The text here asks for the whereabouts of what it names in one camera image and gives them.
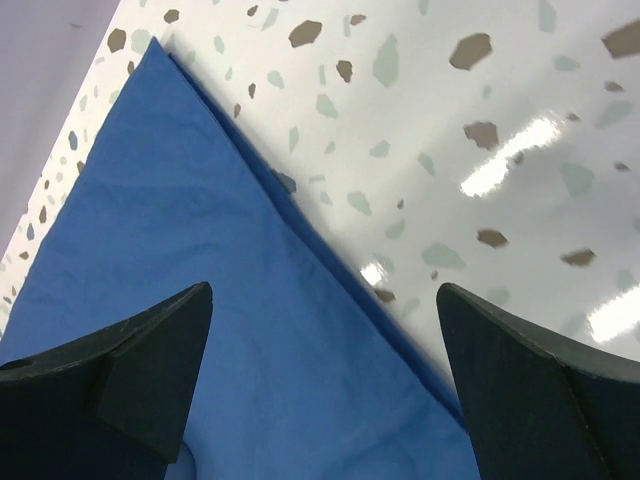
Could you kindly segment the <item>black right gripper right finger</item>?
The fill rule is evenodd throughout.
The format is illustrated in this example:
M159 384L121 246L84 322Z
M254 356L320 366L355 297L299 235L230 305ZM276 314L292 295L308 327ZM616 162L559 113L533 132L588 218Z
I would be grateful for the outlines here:
M638 362L452 283L436 304L482 478L638 478Z

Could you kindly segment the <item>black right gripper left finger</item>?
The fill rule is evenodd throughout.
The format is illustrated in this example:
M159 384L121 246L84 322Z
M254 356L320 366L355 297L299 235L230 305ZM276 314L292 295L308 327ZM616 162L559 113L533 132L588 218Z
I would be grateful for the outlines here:
M3 364L2 478L164 478L179 457L212 312L201 282Z

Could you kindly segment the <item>blue surgical cloth wrap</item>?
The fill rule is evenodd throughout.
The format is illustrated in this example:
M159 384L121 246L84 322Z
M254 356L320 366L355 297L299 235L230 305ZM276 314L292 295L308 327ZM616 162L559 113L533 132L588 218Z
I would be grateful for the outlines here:
M152 41L42 240L9 361L200 282L201 479L475 479L454 399L286 190Z

